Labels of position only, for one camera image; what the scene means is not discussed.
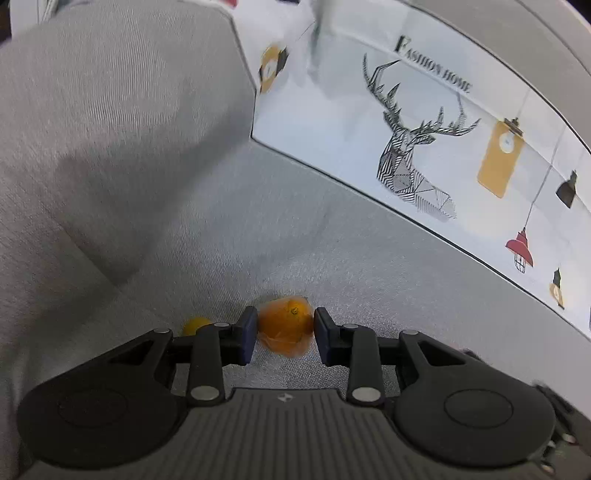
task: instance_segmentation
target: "red pendant lamp illustration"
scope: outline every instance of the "red pendant lamp illustration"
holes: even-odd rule
[[[525,264],[530,267],[534,266],[534,259],[531,258],[531,253],[527,248],[525,227],[517,234],[517,238],[509,240],[505,246],[515,254],[515,266],[521,273],[525,273]]]
[[[526,265],[529,265],[532,268],[534,266],[534,259],[531,256],[530,249],[528,248],[525,227],[527,227],[527,222],[530,221],[531,211],[534,208],[535,201],[538,199],[538,196],[540,196],[540,192],[542,191],[542,188],[544,187],[544,184],[548,179],[550,170],[552,170],[552,165],[554,164],[554,156],[556,155],[556,150],[558,150],[558,145],[560,143],[560,140],[562,139],[562,136],[564,135],[565,130],[566,126],[562,130],[562,133],[560,134],[558,141],[554,146],[554,151],[552,152],[552,159],[550,160],[550,165],[548,166],[548,170],[546,171],[546,175],[544,175],[544,180],[542,180],[538,192],[535,194],[535,197],[531,202],[530,211],[528,212],[527,218],[525,219],[525,225],[523,226],[523,229],[521,230],[521,232],[517,234],[517,237],[515,239],[511,239],[505,244],[505,246],[515,254],[515,268],[519,270],[521,273],[525,273]]]

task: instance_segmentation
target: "yellow hanging tag illustration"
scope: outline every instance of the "yellow hanging tag illustration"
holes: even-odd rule
[[[523,132],[519,129],[518,120],[499,120],[480,166],[478,183],[503,198],[523,144]]]

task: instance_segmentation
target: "metal pin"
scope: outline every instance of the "metal pin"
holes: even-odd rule
[[[577,439],[575,437],[573,437],[570,433],[563,433],[562,434],[562,439],[566,443],[569,443],[571,445],[574,445],[575,443],[577,443]]]
[[[544,472],[554,475],[554,467],[549,463],[541,463],[540,467]]]
[[[220,395],[220,391],[211,385],[199,385],[191,389],[191,396],[195,400],[210,401],[215,400]]]
[[[374,402],[380,399],[382,394],[374,387],[358,387],[351,392],[353,398],[364,403]]]

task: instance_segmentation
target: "plastic bag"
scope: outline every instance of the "plastic bag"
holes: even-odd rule
[[[302,356],[314,333],[314,310],[304,297],[285,297],[259,309],[259,340],[272,352]]]

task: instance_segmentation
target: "deer head illustration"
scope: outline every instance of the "deer head illustration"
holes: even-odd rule
[[[380,65],[369,77],[367,55],[363,56],[365,83],[369,92],[386,109],[384,120],[392,129],[392,137],[380,158],[378,179],[403,200],[415,203],[419,209],[443,220],[455,218],[456,209],[449,194],[435,187],[414,168],[414,147],[435,142],[433,135],[451,135],[453,137],[466,135],[476,128],[480,119],[464,128],[466,114],[458,94],[460,114],[456,121],[451,122],[448,127],[443,126],[443,107],[439,109],[436,121],[426,123],[422,121],[421,125],[414,129],[405,127],[400,117],[401,109],[394,101],[400,84],[395,85],[387,95],[384,95],[384,86],[381,84],[384,70],[398,62],[399,60],[396,60]]]

